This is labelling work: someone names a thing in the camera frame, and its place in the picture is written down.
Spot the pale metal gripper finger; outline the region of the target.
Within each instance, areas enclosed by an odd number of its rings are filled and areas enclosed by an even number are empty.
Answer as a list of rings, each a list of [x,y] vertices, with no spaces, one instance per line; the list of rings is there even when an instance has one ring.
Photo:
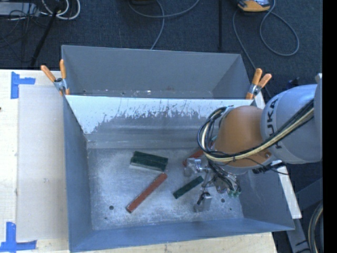
[[[198,201],[194,205],[195,212],[209,211],[212,202],[212,196],[209,192],[200,195]]]
[[[187,158],[184,166],[184,176],[191,177],[194,174],[203,172],[202,160],[197,158]]]

